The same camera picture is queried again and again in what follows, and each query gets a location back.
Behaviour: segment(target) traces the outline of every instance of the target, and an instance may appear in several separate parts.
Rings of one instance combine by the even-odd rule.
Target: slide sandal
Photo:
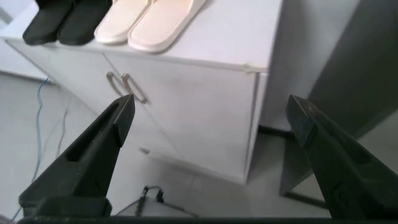
[[[39,11],[22,38],[28,45],[39,45],[57,40],[57,33],[75,5],[72,0],[36,0]]]
[[[59,42],[65,45],[89,43],[111,5],[111,0],[80,0],[59,30]]]
[[[206,0],[157,0],[131,29],[128,43],[144,52],[165,50]]]
[[[151,0],[113,0],[113,5],[101,21],[94,36],[102,44],[118,44],[127,41],[127,34],[145,14]]]

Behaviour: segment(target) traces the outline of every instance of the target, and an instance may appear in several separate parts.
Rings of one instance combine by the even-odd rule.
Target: white wall
[[[12,18],[17,17],[34,0],[0,0],[0,8]],[[7,24],[0,18],[0,32]],[[44,80],[47,77],[33,64],[0,39],[0,71]]]
[[[307,97],[359,0],[285,0],[260,125],[290,130],[290,94]]]
[[[15,18],[32,2],[34,0],[0,0],[0,7]]]

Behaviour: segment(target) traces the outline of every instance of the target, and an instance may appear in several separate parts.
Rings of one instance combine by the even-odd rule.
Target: cabinet handle
[[[120,92],[120,90],[117,88],[117,86],[115,85],[114,81],[114,73],[113,72],[108,72],[106,74],[106,79],[108,79],[109,84],[111,85],[112,89],[119,95],[119,96],[123,96],[122,92]]]
[[[126,87],[126,90],[130,93],[133,94],[136,99],[138,101],[140,101],[140,103],[142,104],[146,104],[148,102],[147,98],[144,96],[144,94],[142,93],[141,89],[138,87],[137,83],[132,79],[132,77],[130,76],[130,74],[125,73],[122,75],[122,80],[124,83],[124,86]],[[129,85],[129,80],[130,82],[136,87],[137,92],[140,94],[140,96],[138,96],[137,94],[135,94],[133,92],[133,90],[131,89],[130,85]]]

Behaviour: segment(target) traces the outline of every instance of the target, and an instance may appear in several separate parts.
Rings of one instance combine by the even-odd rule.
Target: cable
[[[37,101],[39,102],[39,110],[37,111],[36,114],[36,136],[37,136],[37,160],[36,160],[36,167],[35,171],[33,173],[32,177],[32,182],[36,179],[37,173],[39,171],[40,163],[42,162],[42,137],[41,137],[41,131],[40,131],[40,112],[42,111],[43,108],[43,101],[42,97],[40,95],[40,91],[42,87],[48,82],[49,78],[47,77],[44,82],[40,85],[39,89],[37,90]],[[10,222],[14,222],[16,217],[18,216],[19,212],[21,212],[22,207],[18,208],[18,211],[15,213],[15,215],[12,217]]]
[[[70,100],[71,100],[71,98],[69,98],[68,103],[67,103],[67,107],[65,108],[65,112],[63,114],[63,118],[62,118],[62,134],[61,134],[60,141],[58,142],[57,154],[56,154],[55,158],[58,158],[58,156],[60,155],[60,152],[61,152],[61,145],[62,145],[63,137],[65,136],[65,126],[66,126],[65,125],[65,121],[67,119],[67,115],[68,115],[68,111],[69,111]]]
[[[147,197],[147,193],[151,189],[158,189],[159,190],[157,195],[156,195],[156,198]],[[178,211],[183,212],[183,213],[185,213],[187,215],[190,215],[190,216],[192,216],[194,218],[198,218],[199,217],[197,214],[194,214],[192,212],[186,211],[184,208],[181,208],[181,207],[178,207],[176,205],[172,205],[170,203],[164,202],[163,194],[164,194],[164,192],[163,192],[162,188],[160,188],[159,186],[152,186],[152,187],[145,186],[144,190],[142,190],[141,196],[139,197],[138,200],[136,200],[135,202],[129,204],[126,207],[124,207],[124,209],[122,209],[120,212],[118,212],[115,215],[120,215],[122,212],[126,211],[130,206],[135,205],[136,203],[138,203],[138,205],[136,207],[136,210],[134,211],[134,214],[135,214],[136,217],[141,217],[146,200],[153,200],[154,202],[161,203],[163,206],[169,207],[169,208],[174,209],[174,210],[178,210]]]

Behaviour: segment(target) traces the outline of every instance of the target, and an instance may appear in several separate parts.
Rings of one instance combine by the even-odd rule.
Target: gray tile floor
[[[30,184],[37,157],[35,116],[40,83],[0,74],[0,214],[12,217]],[[39,173],[55,159],[68,106],[64,150],[95,118],[80,100],[56,85],[42,89],[43,156]],[[284,140],[259,136],[247,185],[237,185],[122,149],[108,198],[113,214],[138,198],[143,186],[160,185],[165,199],[203,217],[329,217],[327,210],[278,196]]]

